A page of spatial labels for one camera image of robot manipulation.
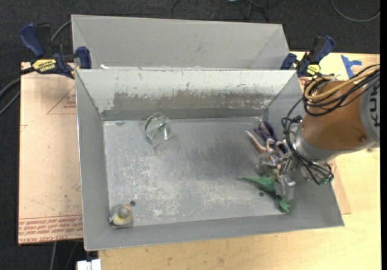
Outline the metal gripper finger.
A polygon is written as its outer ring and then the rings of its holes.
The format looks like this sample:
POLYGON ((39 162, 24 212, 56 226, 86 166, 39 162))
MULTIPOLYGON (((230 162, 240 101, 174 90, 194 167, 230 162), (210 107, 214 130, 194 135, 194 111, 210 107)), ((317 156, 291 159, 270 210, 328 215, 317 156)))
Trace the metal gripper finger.
POLYGON ((275 193, 284 201, 288 202, 294 198, 296 182, 291 178, 281 178, 275 182, 275 193))
POLYGON ((259 164, 256 166, 257 173, 259 175, 264 175, 264 174, 273 174, 273 171, 275 169, 275 163, 272 159, 260 159, 259 164))

